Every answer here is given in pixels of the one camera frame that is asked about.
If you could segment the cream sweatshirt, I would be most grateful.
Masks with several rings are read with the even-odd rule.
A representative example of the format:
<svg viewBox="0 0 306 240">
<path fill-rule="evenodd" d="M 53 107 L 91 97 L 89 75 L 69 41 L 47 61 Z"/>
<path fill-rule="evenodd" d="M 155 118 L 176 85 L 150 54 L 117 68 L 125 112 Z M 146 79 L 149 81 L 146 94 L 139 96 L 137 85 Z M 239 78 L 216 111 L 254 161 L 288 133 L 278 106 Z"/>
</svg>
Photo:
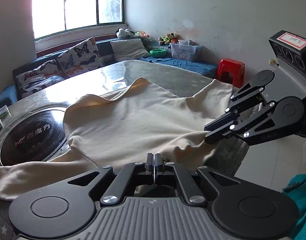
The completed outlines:
<svg viewBox="0 0 306 240">
<path fill-rule="evenodd" d="M 204 126 L 224 113 L 232 89 L 213 80 L 180 98 L 140 77 L 110 98 L 82 96 L 64 115 L 69 150 L 47 162 L 0 166 L 0 199 L 14 200 L 103 165 L 122 168 L 145 161 L 148 153 L 193 170 L 217 148 L 205 143 Z"/>
</svg>

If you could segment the red plastic stool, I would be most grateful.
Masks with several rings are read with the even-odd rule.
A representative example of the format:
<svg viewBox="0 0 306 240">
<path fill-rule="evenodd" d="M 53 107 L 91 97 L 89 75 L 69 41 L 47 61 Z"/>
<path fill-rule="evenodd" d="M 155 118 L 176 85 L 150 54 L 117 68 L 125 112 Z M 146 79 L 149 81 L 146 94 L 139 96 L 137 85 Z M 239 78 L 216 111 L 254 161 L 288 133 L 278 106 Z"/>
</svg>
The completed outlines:
<svg viewBox="0 0 306 240">
<path fill-rule="evenodd" d="M 233 59 L 221 59 L 217 79 L 224 83 L 230 83 L 234 87 L 241 88 L 244 84 L 245 63 Z"/>
</svg>

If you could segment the black induction cooktop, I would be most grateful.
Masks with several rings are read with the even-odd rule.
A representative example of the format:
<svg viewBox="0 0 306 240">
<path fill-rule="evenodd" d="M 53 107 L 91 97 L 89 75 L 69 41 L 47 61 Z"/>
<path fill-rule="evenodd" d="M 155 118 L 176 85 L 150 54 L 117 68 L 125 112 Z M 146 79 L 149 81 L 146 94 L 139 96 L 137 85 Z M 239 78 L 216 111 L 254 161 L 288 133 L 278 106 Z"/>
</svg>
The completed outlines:
<svg viewBox="0 0 306 240">
<path fill-rule="evenodd" d="M 13 166 L 30 161 L 47 161 L 63 153 L 65 108 L 35 111 L 20 119 L 1 140 L 0 165 Z"/>
</svg>

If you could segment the clear plastic storage box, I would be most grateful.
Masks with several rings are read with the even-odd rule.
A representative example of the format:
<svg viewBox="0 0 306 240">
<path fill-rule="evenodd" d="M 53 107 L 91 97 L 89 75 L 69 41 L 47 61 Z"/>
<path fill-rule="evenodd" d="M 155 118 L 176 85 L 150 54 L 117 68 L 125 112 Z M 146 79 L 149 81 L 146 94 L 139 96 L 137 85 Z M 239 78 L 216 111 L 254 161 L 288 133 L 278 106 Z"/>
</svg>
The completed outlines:
<svg viewBox="0 0 306 240">
<path fill-rule="evenodd" d="M 178 40 L 178 43 L 171 43 L 171 55 L 175 59 L 186 61 L 198 61 L 202 46 L 193 45 L 191 40 Z"/>
</svg>

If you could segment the plush toys pile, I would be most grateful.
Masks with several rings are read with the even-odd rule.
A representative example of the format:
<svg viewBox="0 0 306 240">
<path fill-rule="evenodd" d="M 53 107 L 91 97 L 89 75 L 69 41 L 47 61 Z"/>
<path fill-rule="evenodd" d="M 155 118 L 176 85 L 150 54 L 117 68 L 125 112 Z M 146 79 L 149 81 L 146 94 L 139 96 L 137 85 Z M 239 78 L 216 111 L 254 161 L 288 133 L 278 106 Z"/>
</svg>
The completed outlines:
<svg viewBox="0 0 306 240">
<path fill-rule="evenodd" d="M 159 37 L 158 43 L 160 46 L 178 43 L 177 33 L 167 33 L 164 37 Z"/>
</svg>

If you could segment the green bowl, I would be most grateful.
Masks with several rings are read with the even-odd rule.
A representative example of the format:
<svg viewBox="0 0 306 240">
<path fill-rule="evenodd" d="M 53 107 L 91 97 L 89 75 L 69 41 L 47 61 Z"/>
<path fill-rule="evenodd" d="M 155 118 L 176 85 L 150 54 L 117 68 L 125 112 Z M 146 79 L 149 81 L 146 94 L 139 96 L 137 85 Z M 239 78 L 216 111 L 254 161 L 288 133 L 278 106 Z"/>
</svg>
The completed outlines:
<svg viewBox="0 0 306 240">
<path fill-rule="evenodd" d="M 167 54 L 167 50 L 165 50 L 165 49 L 152 49 L 152 50 L 150 50 L 150 55 L 154 58 L 165 57 L 166 54 Z"/>
</svg>

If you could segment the green card box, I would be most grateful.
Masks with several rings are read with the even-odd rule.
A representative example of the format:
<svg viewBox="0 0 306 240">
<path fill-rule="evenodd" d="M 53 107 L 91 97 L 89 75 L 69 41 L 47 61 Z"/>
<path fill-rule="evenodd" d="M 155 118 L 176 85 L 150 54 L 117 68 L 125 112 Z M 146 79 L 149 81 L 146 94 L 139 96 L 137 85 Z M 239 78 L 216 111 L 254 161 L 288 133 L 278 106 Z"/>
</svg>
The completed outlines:
<svg viewBox="0 0 306 240">
<path fill-rule="evenodd" d="M 8 117 L 11 117 L 11 113 L 7 105 L 4 105 L 3 107 L 0 108 L 0 120 L 3 120 Z"/>
</svg>

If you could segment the quilted star tablecloth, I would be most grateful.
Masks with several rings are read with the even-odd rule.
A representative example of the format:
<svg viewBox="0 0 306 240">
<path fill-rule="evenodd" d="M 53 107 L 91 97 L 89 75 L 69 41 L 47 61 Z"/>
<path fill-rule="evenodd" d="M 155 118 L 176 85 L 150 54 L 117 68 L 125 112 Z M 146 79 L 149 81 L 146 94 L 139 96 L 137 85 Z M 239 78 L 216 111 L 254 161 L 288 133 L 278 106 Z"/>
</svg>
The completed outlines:
<svg viewBox="0 0 306 240">
<path fill-rule="evenodd" d="M 13 118 L 24 118 L 47 107 L 68 107 L 87 94 L 110 98 L 143 77 L 180 98 L 191 97 L 214 79 L 180 68 L 128 60 L 87 72 L 32 94 L 10 106 Z M 0 239 L 12 239 L 8 219 L 12 200 L 0 199 Z"/>
</svg>

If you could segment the butterfly pillow lying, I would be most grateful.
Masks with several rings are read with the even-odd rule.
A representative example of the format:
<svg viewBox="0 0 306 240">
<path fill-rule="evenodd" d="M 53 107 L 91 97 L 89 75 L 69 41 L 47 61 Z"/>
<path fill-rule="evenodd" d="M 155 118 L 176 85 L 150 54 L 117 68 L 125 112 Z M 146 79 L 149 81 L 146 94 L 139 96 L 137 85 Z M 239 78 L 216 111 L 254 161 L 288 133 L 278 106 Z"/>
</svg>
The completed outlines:
<svg viewBox="0 0 306 240">
<path fill-rule="evenodd" d="M 64 81 L 64 78 L 60 76 L 55 60 L 46 61 L 39 67 L 15 77 L 20 98 L 25 98 L 61 81 Z"/>
</svg>

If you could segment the grey plain pillow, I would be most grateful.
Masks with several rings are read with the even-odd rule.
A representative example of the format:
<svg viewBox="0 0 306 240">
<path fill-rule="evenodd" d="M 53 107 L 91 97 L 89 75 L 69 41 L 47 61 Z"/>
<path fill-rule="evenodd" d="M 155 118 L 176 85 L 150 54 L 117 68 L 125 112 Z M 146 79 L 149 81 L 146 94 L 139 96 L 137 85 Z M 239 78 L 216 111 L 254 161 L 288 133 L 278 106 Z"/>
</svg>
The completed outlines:
<svg viewBox="0 0 306 240">
<path fill-rule="evenodd" d="M 140 38 L 111 41 L 110 45 L 117 62 L 150 57 L 150 53 L 145 49 Z"/>
</svg>

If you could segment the panda plush toy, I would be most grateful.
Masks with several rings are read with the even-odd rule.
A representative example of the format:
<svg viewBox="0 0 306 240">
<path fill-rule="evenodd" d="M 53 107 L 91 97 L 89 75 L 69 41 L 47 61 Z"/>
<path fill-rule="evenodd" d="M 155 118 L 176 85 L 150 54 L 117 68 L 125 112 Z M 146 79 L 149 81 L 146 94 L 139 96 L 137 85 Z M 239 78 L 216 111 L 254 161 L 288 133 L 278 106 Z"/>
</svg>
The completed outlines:
<svg viewBox="0 0 306 240">
<path fill-rule="evenodd" d="M 116 31 L 116 36 L 117 36 L 118 39 L 133 38 L 134 37 L 134 32 L 130 31 L 129 29 L 119 28 Z"/>
</svg>

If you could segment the butterfly pillow upright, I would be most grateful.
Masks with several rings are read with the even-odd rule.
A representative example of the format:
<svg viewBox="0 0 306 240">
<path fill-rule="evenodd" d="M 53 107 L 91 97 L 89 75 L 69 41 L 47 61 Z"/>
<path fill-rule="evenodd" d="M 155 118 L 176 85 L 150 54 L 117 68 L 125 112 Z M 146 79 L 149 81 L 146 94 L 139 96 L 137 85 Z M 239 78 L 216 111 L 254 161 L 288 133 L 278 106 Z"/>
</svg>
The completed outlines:
<svg viewBox="0 0 306 240">
<path fill-rule="evenodd" d="M 57 61 L 67 78 L 96 70 L 105 65 L 93 37 L 61 53 Z"/>
</svg>

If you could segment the blue sofa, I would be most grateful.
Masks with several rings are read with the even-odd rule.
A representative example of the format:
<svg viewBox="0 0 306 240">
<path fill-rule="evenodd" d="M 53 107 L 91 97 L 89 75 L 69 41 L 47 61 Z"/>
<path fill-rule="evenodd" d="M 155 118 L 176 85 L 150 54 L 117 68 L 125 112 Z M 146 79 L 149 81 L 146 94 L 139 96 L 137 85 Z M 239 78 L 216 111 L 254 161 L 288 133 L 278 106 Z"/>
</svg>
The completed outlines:
<svg viewBox="0 0 306 240">
<path fill-rule="evenodd" d="M 110 39 L 110 40 L 102 40 L 96 42 L 97 48 L 100 52 L 100 55 L 102 57 L 105 66 L 116 63 L 113 56 L 113 50 L 110 45 L 111 41 L 112 40 Z M 144 47 L 149 51 L 153 49 L 165 49 L 167 51 L 167 54 L 164 57 L 154 58 L 150 56 L 147 59 L 147 62 L 161 63 L 169 66 L 175 66 L 178 68 L 199 73 L 203 76 L 210 78 L 215 78 L 217 76 L 218 66 L 216 64 L 202 60 L 191 62 L 182 59 L 174 59 L 171 57 L 170 45 L 160 46 L 157 42 L 148 42 L 147 40 L 144 40 L 143 44 Z M 42 57 L 39 57 L 30 63 L 24 64 L 23 66 L 16 68 L 15 70 L 13 70 L 13 77 L 16 77 L 17 75 L 27 72 L 29 70 L 33 70 L 34 68 L 39 67 L 41 64 L 49 60 L 57 59 L 57 57 L 62 52 L 63 50 L 54 51 L 53 53 L 43 55 Z M 0 108 L 2 108 L 3 106 L 10 106 L 19 100 L 21 100 L 21 95 L 18 91 L 16 84 L 13 83 L 11 85 L 8 85 L 7 87 L 4 88 L 4 90 L 0 94 Z"/>
</svg>

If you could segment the window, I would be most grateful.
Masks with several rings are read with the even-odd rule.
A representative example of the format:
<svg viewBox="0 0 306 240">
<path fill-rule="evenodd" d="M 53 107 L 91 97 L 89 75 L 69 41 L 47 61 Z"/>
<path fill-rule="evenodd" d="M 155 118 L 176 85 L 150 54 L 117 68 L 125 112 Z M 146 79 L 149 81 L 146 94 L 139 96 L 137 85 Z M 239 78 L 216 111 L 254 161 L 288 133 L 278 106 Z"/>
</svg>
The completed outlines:
<svg viewBox="0 0 306 240">
<path fill-rule="evenodd" d="M 71 30 L 124 22 L 123 0 L 32 0 L 36 40 Z"/>
</svg>

